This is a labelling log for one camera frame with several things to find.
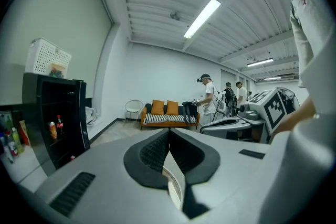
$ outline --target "person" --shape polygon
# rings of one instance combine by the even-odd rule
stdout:
[[[246,101],[250,101],[251,99],[252,99],[252,92],[249,91],[249,92],[248,92],[248,96],[247,96],[247,98],[246,98]]]
[[[239,89],[236,108],[236,115],[238,115],[240,106],[246,104],[247,90],[240,81],[236,83],[236,87]]]
[[[225,104],[226,104],[226,111],[225,116],[227,118],[231,117],[232,107],[234,103],[235,94],[233,93],[233,90],[231,89],[231,83],[227,82],[225,84]]]
[[[300,74],[321,49],[336,42],[336,23],[333,11],[326,0],[291,0],[290,21],[299,56]],[[299,86],[304,85],[299,79]],[[284,131],[291,131],[297,123],[312,118],[316,113],[308,97],[302,106],[287,115],[274,131],[272,138]]]
[[[214,86],[214,83],[211,80],[210,75],[203,74],[200,78],[200,81],[205,86],[205,99],[197,102],[196,105],[204,105],[204,117],[203,124],[213,122],[217,117],[217,100],[218,100],[218,91]]]

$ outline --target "fluorescent light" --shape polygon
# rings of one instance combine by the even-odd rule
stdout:
[[[275,80],[275,79],[281,79],[281,77],[267,78],[265,80]]]
[[[209,19],[209,17],[220,7],[221,3],[217,0],[210,0],[204,10],[199,14],[191,27],[185,33],[185,38],[191,38],[197,30]]]
[[[263,61],[257,61],[257,62],[249,63],[247,66],[248,67],[253,67],[253,66],[262,65],[263,63],[273,62],[273,61],[274,61],[273,58],[270,58],[270,59],[263,60]]]

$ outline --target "perforated basket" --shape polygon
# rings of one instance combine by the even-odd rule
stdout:
[[[71,55],[51,44],[43,38],[33,40],[26,61],[26,73],[36,73],[48,76],[51,65],[64,67],[63,76],[66,77]]]

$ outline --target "orange can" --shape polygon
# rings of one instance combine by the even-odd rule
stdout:
[[[49,131],[52,139],[57,139],[56,125],[53,121],[48,122]]]

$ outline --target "sofa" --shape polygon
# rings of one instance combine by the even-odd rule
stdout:
[[[191,123],[186,124],[183,116],[183,106],[179,105],[179,115],[167,115],[167,105],[163,107],[163,115],[152,115],[152,104],[146,104],[141,112],[141,129],[145,127],[190,127],[199,125],[199,113],[197,118],[191,117]]]

